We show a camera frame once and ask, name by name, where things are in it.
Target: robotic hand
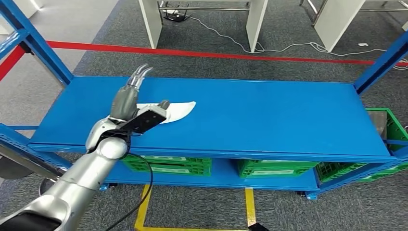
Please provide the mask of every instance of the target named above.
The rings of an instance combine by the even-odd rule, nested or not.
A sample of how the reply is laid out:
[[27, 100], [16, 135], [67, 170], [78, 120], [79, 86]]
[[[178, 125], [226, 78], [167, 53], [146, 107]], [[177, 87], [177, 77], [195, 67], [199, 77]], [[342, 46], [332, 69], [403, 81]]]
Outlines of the robotic hand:
[[130, 149], [132, 132], [143, 134], [166, 119], [169, 101], [137, 108], [139, 88], [153, 68], [140, 66], [117, 93], [107, 118], [93, 126], [86, 154], [42, 196], [0, 219], [0, 231], [73, 231], [115, 163]]

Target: floor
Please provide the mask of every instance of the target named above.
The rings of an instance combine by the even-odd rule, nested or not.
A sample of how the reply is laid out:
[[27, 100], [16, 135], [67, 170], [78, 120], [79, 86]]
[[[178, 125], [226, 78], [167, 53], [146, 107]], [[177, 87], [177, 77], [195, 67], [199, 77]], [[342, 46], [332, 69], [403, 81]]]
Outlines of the floor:
[[[137, 1], [48, 1], [31, 21], [47, 40], [148, 47]], [[194, 2], [190, 6], [199, 6]], [[241, 6], [241, 3], [213, 3]], [[321, 43], [310, 27], [310, 9], [298, 0], [269, 4], [259, 42], [267, 49], [283, 49], [293, 43]], [[191, 12], [221, 34], [246, 48], [244, 12]], [[359, 13], [335, 53], [386, 49], [403, 31], [406, 13]], [[369, 47], [359, 47], [365, 42]], [[244, 54], [226, 38], [218, 37], [194, 20], [164, 20], [159, 48]], [[155, 67], [152, 76], [353, 81], [366, 68], [356, 64], [248, 61], [178, 57], [116, 52], [56, 50], [77, 75], [129, 75], [142, 63]], [[346, 59], [374, 60], [373, 52]], [[291, 48], [270, 56], [339, 59], [311, 47]], [[408, 124], [408, 78], [405, 71], [390, 71], [364, 96], [366, 106], [390, 107], [402, 124]], [[0, 121], [7, 125], [37, 125], [60, 88], [31, 57], [25, 56], [0, 84]], [[65, 154], [71, 160], [75, 154]], [[405, 230], [408, 223], [408, 172], [372, 183], [354, 183], [308, 201], [294, 192], [154, 186], [148, 206], [122, 222], [115, 230], [144, 227], [245, 230], [248, 220], [269, 230]], [[5, 216], [37, 196], [41, 177], [5, 180], [0, 185], [0, 216]], [[127, 213], [140, 199], [142, 185], [120, 185], [100, 192], [83, 217], [79, 230], [103, 230]]]

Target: white cable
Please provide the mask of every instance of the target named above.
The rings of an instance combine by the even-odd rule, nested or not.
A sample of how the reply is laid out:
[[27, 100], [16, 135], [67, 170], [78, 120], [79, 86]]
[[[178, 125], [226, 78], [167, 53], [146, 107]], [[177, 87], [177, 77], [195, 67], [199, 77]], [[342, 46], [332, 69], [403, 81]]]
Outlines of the white cable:
[[[191, 17], [191, 16], [189, 16], [189, 18], [198, 21], [198, 22], [199, 22], [201, 25], [203, 25], [205, 28], [216, 32], [216, 34], [219, 35], [220, 37], [224, 37], [224, 38], [231, 39], [231, 41], [234, 42], [235, 44], [239, 45], [239, 46], [242, 48], [242, 50], [243, 50], [244, 52], [246, 52], [246, 53], [251, 53], [251, 54], [258, 54], [258, 53], [263, 53], [263, 52], [266, 52], [266, 51], [284, 52], [284, 51], [286, 51], [287, 49], [289, 49], [289, 48], [291, 48], [291, 47], [294, 47], [294, 46], [304, 46], [304, 45], [310, 45], [311, 47], [313, 47], [313, 48], [314, 48], [316, 51], [318, 51], [318, 52], [327, 53], [327, 54], [331, 54], [331, 55], [335, 55], [335, 56], [340, 56], [340, 57], [348, 56], [348, 55], [356, 55], [356, 54], [370, 53], [370, 52], [373, 52], [373, 51], [382, 51], [382, 52], [385, 52], [385, 51], [386, 51], [386, 50], [382, 50], [382, 49], [372, 49], [372, 50], [369, 50], [369, 51], [353, 52], [353, 53], [348, 53], [348, 54], [336, 54], [336, 53], [327, 51], [327, 49], [326, 49], [325, 47], [323, 47], [323, 46], [321, 46], [321, 45], [319, 45], [319, 44], [317, 44], [317, 43], [315, 43], [315, 42], [295, 43], [295, 44], [289, 45], [289, 46], [285, 47], [283, 50], [280, 50], [280, 51], [279, 51], [279, 50], [265, 49], [265, 48], [262, 46], [262, 44], [260, 44], [259, 42], [257, 42], [257, 45], [259, 45], [259, 47], [260, 47], [261, 49], [259, 50], [259, 49], [255, 48], [255, 52], [251, 52], [251, 51], [247, 51], [247, 50], [245, 49], [245, 47], [244, 47], [242, 44], [238, 43], [237, 41], [235, 41], [235, 39], [231, 38], [230, 36], [222, 35], [222, 34], [220, 34], [217, 30], [208, 27], [208, 26], [207, 26], [206, 24], [204, 24], [200, 19], [194, 18], [194, 17]], [[407, 59], [401, 59], [401, 62], [407, 63], [407, 65], [406, 65], [406, 66], [394, 66], [393, 68], [396, 69], [396, 70], [408, 70], [408, 60], [407, 60]]]

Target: gray carpet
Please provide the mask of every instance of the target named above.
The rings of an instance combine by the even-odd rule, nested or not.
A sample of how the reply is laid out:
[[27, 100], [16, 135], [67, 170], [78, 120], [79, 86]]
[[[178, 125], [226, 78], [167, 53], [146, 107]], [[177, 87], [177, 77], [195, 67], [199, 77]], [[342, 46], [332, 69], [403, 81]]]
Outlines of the gray carpet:
[[[241, 3], [214, 3], [234, 6]], [[246, 13], [190, 12], [220, 33], [234, 37], [246, 48]], [[268, 6], [259, 41], [269, 49], [282, 49], [292, 43], [319, 38], [310, 27], [310, 9], [299, 7], [298, 0], [273, 1]], [[402, 13], [359, 13], [334, 50], [336, 53], [364, 51], [357, 45], [386, 49], [402, 34], [408, 20]], [[243, 54], [239, 46], [206, 30], [194, 20], [173, 23], [164, 20], [159, 48]], [[148, 47], [148, 39], [137, 1], [121, 0], [94, 43]], [[271, 56], [337, 58], [317, 53], [311, 47], [293, 48]], [[347, 57], [369, 60], [379, 53]], [[353, 81], [367, 68], [364, 65], [271, 62], [190, 58], [162, 55], [86, 52], [75, 69], [77, 75], [122, 76], [149, 63], [153, 76]], [[408, 124], [408, 78], [404, 71], [390, 71], [363, 96], [367, 106], [390, 107], [403, 124]], [[18, 182], [0, 216], [26, 204], [36, 195], [40, 178], [32, 176]], [[80, 230], [103, 230], [126, 213], [140, 199], [141, 186], [122, 185], [101, 192], [87, 210]], [[374, 183], [355, 183], [329, 192], [318, 201], [307, 201], [293, 192], [255, 191], [257, 220], [270, 230], [406, 230], [407, 172]], [[133, 227], [134, 216], [116, 230]], [[226, 189], [155, 186], [145, 221], [147, 227], [244, 229], [246, 212], [244, 191]]]

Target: yellow floor tape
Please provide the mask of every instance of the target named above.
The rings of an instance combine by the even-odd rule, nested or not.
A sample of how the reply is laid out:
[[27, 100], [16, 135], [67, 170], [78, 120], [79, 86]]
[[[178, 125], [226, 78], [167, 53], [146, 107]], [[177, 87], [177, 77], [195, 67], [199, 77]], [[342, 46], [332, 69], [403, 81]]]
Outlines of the yellow floor tape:
[[256, 223], [254, 190], [252, 188], [245, 188], [245, 203], [246, 203], [246, 219], [248, 220], [249, 227]]
[[[149, 189], [149, 184], [146, 184], [143, 188], [143, 192], [141, 195], [142, 198], [146, 195], [148, 189]], [[150, 195], [152, 195], [152, 192], [150, 192], [149, 195], [147, 195], [146, 200], [139, 207], [138, 216], [136, 217], [136, 222], [135, 222], [135, 230], [139, 230], [139, 231], [144, 230], [143, 225], [144, 225], [144, 220], [146, 219], [146, 213], [147, 213], [147, 207], [149, 206]]]
[[[146, 184], [143, 188], [142, 198], [147, 193], [149, 185]], [[135, 230], [137, 231], [246, 231], [246, 230], [211, 230], [211, 229], [185, 229], [185, 228], [153, 228], [143, 227], [146, 219], [147, 208], [149, 207], [151, 193], [146, 197], [143, 204], [140, 205], [138, 215], [135, 222]], [[254, 190], [252, 188], [245, 189], [245, 203], [246, 203], [246, 216], [248, 219], [248, 226], [256, 223], [255, 218], [255, 205], [254, 205]]]

